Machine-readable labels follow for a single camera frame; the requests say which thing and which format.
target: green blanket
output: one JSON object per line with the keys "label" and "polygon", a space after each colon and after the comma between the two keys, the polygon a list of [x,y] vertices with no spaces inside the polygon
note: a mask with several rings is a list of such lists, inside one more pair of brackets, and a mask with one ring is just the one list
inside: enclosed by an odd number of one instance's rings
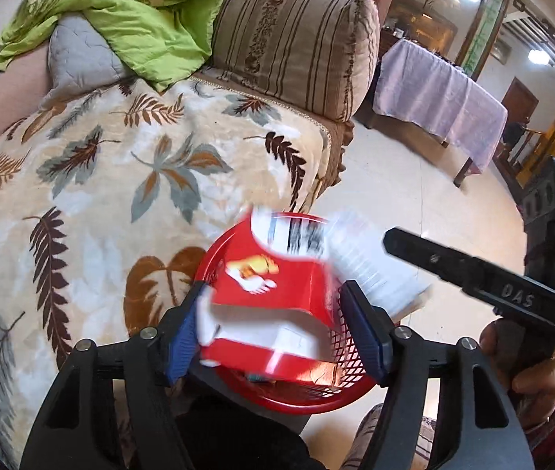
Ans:
{"label": "green blanket", "polygon": [[48,39],[63,12],[81,11],[119,58],[161,91],[211,55],[222,1],[23,0],[0,36],[0,70]]}

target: wooden door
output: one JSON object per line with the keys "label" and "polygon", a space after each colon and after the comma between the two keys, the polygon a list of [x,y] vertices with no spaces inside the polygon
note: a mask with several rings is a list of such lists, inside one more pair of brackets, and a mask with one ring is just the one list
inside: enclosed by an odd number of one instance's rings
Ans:
{"label": "wooden door", "polygon": [[539,100],[526,85],[514,78],[504,96],[504,100],[502,100],[502,104],[508,110],[507,123],[525,123],[526,119],[533,115],[536,106],[539,105]]}

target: tablecloth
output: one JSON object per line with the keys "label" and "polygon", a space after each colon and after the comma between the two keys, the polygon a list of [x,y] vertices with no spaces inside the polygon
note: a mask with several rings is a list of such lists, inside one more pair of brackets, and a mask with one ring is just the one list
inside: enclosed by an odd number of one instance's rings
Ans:
{"label": "tablecloth", "polygon": [[495,153],[508,111],[461,70],[400,40],[383,57],[373,111],[413,122],[469,155],[483,172]]}

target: gray pillow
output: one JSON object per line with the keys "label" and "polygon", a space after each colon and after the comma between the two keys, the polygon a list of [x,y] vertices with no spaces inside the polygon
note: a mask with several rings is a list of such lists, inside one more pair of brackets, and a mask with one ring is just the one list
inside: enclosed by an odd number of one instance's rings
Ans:
{"label": "gray pillow", "polygon": [[42,108],[134,74],[79,12],[66,13],[58,21],[51,34],[48,64],[53,88]]}

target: red plastic object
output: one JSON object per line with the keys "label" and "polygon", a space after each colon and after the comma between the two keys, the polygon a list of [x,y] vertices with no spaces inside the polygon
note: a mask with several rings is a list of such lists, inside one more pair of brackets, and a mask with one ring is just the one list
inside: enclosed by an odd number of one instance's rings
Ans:
{"label": "red plastic object", "polygon": [[[285,213],[284,217],[323,221],[318,217],[301,213]],[[195,274],[196,280],[204,280],[209,284],[214,282],[219,270],[223,267],[223,253],[233,234],[234,229],[230,229],[211,245]],[[289,381],[251,382],[245,378],[243,373],[224,367],[218,367],[217,373],[233,391],[257,405],[284,414],[322,414],[347,406],[369,392],[375,385],[375,381],[364,372],[360,355],[349,329],[345,325],[340,309],[339,316],[341,331],[339,333],[330,332],[335,359],[344,370],[343,385],[339,388],[298,385]]]}

